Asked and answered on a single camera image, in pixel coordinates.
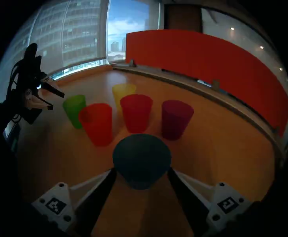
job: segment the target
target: screw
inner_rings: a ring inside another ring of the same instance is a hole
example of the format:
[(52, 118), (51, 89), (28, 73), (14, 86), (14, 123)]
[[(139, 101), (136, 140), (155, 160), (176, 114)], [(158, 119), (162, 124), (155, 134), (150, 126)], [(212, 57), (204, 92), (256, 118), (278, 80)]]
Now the screw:
[(69, 215), (64, 215), (64, 221), (70, 222), (72, 218)]
[(218, 214), (215, 214), (213, 217), (212, 217), (212, 220), (214, 221), (217, 221), (219, 220), (221, 217), (218, 215)]

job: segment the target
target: red wall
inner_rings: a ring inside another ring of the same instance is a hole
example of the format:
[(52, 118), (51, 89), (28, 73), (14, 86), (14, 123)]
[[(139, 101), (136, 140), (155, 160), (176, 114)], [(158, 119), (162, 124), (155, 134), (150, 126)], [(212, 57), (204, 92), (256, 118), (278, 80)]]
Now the red wall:
[(216, 79), (261, 114), (282, 136), (288, 97), (276, 76), (244, 49), (213, 36), (187, 30), (147, 30), (127, 34), (126, 62), (184, 74), (207, 83)]

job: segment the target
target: window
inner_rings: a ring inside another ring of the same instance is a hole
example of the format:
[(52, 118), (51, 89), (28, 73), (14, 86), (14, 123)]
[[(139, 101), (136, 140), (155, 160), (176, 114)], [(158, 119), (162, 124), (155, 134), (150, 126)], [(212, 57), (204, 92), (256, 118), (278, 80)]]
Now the window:
[(109, 62), (125, 60), (126, 34), (158, 27), (159, 4), (154, 0), (111, 0), (107, 25)]
[(38, 44), (37, 55), (43, 56), (41, 70), (47, 74), (68, 65), (106, 58), (108, 3), (109, 0), (53, 0), (42, 5), (16, 33), (2, 58), (0, 102), (6, 98), (11, 69), (22, 59), (29, 43)]
[[(277, 77), (288, 95), (288, 80), (277, 53), (256, 31), (241, 21), (208, 9), (202, 9), (203, 33), (229, 41), (248, 51), (264, 63)], [(288, 123), (283, 135), (288, 142)]]

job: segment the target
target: cloud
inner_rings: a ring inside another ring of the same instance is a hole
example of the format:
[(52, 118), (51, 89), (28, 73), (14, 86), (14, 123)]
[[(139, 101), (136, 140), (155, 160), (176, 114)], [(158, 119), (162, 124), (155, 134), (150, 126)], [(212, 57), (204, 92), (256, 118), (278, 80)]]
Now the cloud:
[(130, 18), (115, 19), (108, 22), (108, 37), (125, 35), (130, 32), (144, 30), (145, 21), (134, 21)]

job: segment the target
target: building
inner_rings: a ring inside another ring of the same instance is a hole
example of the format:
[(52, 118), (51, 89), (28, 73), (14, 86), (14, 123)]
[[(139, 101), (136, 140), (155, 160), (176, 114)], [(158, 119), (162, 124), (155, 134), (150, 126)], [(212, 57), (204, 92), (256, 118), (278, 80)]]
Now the building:
[(119, 51), (119, 42), (115, 41), (111, 44), (111, 52), (118, 52)]
[(122, 39), (122, 52), (125, 52), (126, 51), (126, 42), (127, 42), (127, 38), (124, 37)]
[(37, 43), (42, 56), (41, 70), (53, 73), (67, 66), (106, 58), (105, 37), (108, 1), (54, 0), (44, 4), (20, 28), (0, 65), (0, 102), (13, 65), (23, 58), (25, 49)]

